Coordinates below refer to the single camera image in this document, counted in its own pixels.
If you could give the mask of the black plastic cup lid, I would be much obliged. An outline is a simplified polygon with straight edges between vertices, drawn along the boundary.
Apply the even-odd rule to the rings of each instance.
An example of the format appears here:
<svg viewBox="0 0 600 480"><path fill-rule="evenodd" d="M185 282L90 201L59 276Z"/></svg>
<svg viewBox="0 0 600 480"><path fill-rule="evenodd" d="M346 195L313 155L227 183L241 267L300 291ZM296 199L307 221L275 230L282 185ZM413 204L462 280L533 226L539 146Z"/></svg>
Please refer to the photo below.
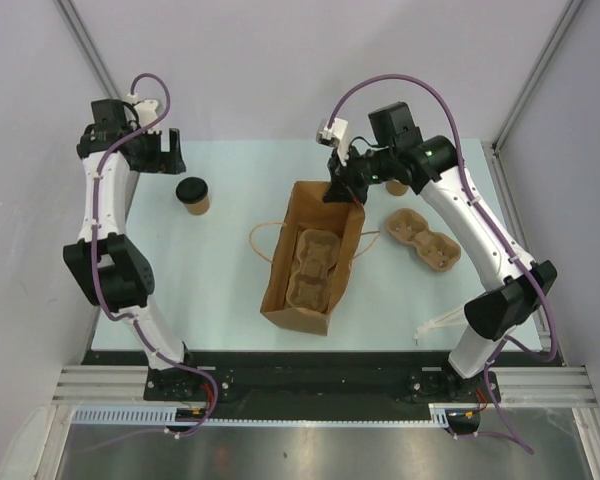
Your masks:
<svg viewBox="0 0 600 480"><path fill-rule="evenodd" d="M175 195L181 203L193 205L202 202L208 192L208 185L202 178L187 177L178 183Z"/></svg>

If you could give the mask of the brown paper bag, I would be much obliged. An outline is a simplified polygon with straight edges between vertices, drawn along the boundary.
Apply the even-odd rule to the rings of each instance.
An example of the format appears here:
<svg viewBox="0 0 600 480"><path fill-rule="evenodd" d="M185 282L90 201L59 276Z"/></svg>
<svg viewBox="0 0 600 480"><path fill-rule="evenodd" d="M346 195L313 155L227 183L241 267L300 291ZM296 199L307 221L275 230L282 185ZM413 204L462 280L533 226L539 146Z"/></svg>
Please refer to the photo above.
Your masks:
<svg viewBox="0 0 600 480"><path fill-rule="evenodd" d="M353 264L368 249L365 212L357 203L326 203L328 184L298 181L289 197L272 256L256 247L254 226L249 244L270 265L260 313L280 329L325 336L331 315L344 296Z"/></svg>

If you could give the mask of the brown pulp cup carrier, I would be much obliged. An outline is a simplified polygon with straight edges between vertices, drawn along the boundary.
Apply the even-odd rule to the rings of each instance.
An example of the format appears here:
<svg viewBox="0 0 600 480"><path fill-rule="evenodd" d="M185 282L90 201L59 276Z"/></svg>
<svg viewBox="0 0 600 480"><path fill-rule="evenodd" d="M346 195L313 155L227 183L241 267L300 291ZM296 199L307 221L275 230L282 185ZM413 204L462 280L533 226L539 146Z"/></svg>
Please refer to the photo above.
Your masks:
<svg viewBox="0 0 600 480"><path fill-rule="evenodd" d="M435 272L451 270L461 258L461 247L449 236L432 231L425 217L413 209L394 211L387 217L385 229L398 243L413 248Z"/></svg>
<svg viewBox="0 0 600 480"><path fill-rule="evenodd" d="M328 230L306 229L299 235L285 295L290 307L316 312L327 309L329 275L337 264L340 247L340 237Z"/></svg>

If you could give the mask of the brown paper coffee cup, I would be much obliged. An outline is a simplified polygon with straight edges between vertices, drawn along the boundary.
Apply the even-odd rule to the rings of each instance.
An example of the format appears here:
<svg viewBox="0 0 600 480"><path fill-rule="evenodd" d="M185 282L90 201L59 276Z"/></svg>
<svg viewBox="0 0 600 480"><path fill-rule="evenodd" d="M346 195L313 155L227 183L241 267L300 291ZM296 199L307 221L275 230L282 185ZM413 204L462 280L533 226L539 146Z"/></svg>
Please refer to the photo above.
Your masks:
<svg viewBox="0 0 600 480"><path fill-rule="evenodd" d="M183 205L190 215L201 216L208 212L210 199L208 196L204 196L195 202L184 202Z"/></svg>

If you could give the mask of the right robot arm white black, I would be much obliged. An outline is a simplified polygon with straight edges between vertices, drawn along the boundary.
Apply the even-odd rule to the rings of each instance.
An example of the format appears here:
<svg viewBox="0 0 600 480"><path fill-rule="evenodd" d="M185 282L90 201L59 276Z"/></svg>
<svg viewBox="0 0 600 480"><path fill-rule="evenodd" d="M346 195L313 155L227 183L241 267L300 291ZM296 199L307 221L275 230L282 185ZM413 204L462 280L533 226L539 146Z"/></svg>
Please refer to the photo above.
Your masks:
<svg viewBox="0 0 600 480"><path fill-rule="evenodd" d="M363 205L370 186L397 181L419 195L451 229L484 288L462 308L468 325L441 376L443 393L464 401L476 391L476 377L495 360L508 334L542 305L557 270L515 243L479 195L458 148L442 135L423 139L406 103L376 110L369 120L377 146L365 153L353 147L347 121L336 118L319 127L317 142L332 150L323 200Z"/></svg>

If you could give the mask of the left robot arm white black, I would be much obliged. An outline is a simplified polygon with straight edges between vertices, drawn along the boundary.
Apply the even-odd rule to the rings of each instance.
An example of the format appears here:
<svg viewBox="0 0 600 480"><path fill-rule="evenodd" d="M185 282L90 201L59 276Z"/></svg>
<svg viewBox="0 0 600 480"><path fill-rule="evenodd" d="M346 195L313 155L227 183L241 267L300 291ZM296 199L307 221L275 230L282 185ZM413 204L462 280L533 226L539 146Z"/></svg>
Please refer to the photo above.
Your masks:
<svg viewBox="0 0 600 480"><path fill-rule="evenodd" d="M155 99L130 94L126 100L94 101L91 109L93 121L77 144L85 210L78 239L64 246L63 260L87 300L109 320L127 325L141 345L148 361L144 399L190 399L203 381L184 365L188 349L167 327L154 299L150 262L126 231L130 174L185 171L179 132L169 131L169 148L163 150Z"/></svg>

